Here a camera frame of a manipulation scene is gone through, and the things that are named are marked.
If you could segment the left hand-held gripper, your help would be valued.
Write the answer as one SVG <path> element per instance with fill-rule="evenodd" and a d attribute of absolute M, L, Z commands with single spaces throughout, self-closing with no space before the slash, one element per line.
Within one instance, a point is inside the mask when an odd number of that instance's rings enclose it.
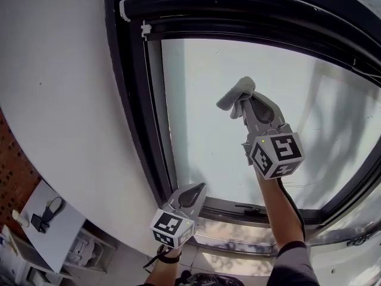
<path fill-rule="evenodd" d="M 171 199 L 179 209 L 165 203 L 158 209 L 150 229 L 154 238 L 170 248 L 180 248 L 195 234 L 196 221 L 205 202 L 207 184 L 189 184 L 177 189 Z"/>

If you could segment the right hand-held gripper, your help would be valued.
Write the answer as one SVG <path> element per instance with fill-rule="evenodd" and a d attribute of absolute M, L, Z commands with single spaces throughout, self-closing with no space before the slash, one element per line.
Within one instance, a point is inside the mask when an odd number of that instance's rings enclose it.
<path fill-rule="evenodd" d="M 265 95 L 254 92 L 243 102 L 242 108 L 250 132 L 242 144 L 248 164 L 266 180 L 293 174 L 305 159 L 298 133 L 271 130 L 269 135 L 263 135 L 269 128 L 281 128 L 286 124 L 279 106 Z"/>

